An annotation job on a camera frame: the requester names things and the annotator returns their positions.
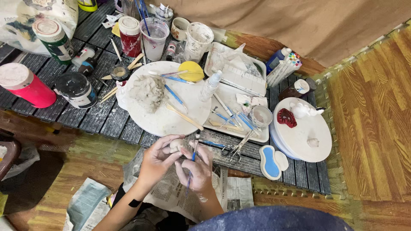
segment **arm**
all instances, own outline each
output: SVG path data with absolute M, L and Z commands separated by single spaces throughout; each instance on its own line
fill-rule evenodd
M 190 145 L 194 147 L 195 144 L 193 141 L 190 141 Z M 182 164 L 175 161 L 175 170 L 183 185 L 187 185 L 188 175 L 185 174 L 182 168 L 188 168 L 193 174 L 190 180 L 190 189 L 199 197 L 202 218 L 203 220 L 207 220 L 224 213 L 224 211 L 218 202 L 215 190 L 211 183 L 212 153 L 203 145 L 198 145 L 197 152 L 201 158 L 196 157 L 193 162 L 190 160 L 193 153 L 186 148 L 181 148 L 181 153 L 188 159 L 184 160 Z
M 133 200 L 143 201 L 151 189 L 163 178 L 167 169 L 182 155 L 181 152 L 170 154 L 166 147 L 175 139 L 184 135 L 168 135 L 159 138 L 144 152 L 139 178 L 130 190 L 119 200 L 109 213 L 93 229 L 94 231 L 113 231 L 125 226 L 137 213 L 141 203 L 133 208 L 129 203 Z

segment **green paint bottle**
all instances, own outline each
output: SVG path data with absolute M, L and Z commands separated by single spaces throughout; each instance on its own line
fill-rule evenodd
M 33 31 L 51 56 L 60 64 L 69 65 L 75 57 L 72 43 L 61 24 L 53 19 L 39 19 L 33 23 Z

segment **brown cloth backdrop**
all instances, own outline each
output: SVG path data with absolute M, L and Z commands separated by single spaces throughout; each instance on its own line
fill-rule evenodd
M 192 22 L 275 39 L 329 67 L 411 18 L 411 0 L 146 0 Z

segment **black wristband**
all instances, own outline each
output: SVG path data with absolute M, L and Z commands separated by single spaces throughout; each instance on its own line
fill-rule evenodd
M 133 199 L 130 203 L 129 206 L 136 208 L 139 204 L 141 203 L 141 201 L 136 201 L 135 199 Z

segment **blue bottle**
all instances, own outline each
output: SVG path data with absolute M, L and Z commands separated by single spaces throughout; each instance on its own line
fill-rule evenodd
M 284 60 L 286 56 L 288 56 L 292 50 L 288 47 L 284 47 L 281 50 L 277 50 L 274 55 L 266 62 L 267 67 L 267 75 L 280 63 L 280 60 Z

